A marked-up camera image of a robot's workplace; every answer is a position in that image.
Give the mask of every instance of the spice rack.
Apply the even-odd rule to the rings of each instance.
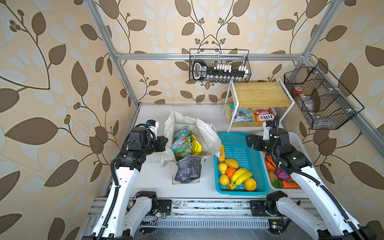
[[[270,83],[233,83],[229,82],[223,116],[225,112],[228,118],[228,131],[231,127],[262,127],[263,122],[257,122],[255,115],[252,113],[253,122],[233,122],[235,114],[232,116],[231,103],[228,103],[229,92],[232,93],[233,104],[235,105],[235,113],[238,108],[287,108],[280,122],[284,119],[292,106],[295,104],[294,99],[281,81]]]

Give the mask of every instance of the gray floor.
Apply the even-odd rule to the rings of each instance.
[[[142,235],[136,232],[134,240],[312,240],[295,223],[291,222],[285,233],[274,236],[264,229],[200,229],[200,228],[158,228],[152,233]]]

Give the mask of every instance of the wire basket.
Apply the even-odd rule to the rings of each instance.
[[[326,79],[325,73],[331,74],[329,77],[334,78],[337,87]],[[284,84],[311,129],[338,129],[364,109],[361,102],[321,62],[315,67],[301,67],[284,74]]]
[[[192,48],[189,50],[189,81],[247,83],[252,74],[248,54],[249,50]]]

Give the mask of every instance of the carrot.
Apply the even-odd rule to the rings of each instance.
[[[270,156],[268,156],[268,158],[265,160],[265,165],[268,171],[273,171],[276,169],[276,164],[273,162]]]
[[[218,161],[219,161],[219,162],[224,162],[224,160],[225,160],[224,145],[221,145],[220,152],[221,152],[221,157],[218,158]]]
[[[283,188],[288,188],[288,189],[298,189],[300,188],[299,185],[297,184],[294,184],[294,183],[290,183],[290,182],[286,182],[286,181],[281,181],[283,183]]]

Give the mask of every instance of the snack packet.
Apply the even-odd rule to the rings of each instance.
[[[255,114],[256,121],[258,122],[265,122],[275,118],[272,108],[253,108],[253,113]]]
[[[231,104],[231,111],[232,111],[232,116],[235,111],[235,105]],[[252,121],[252,110],[249,108],[238,108],[235,119],[233,122],[253,122]]]

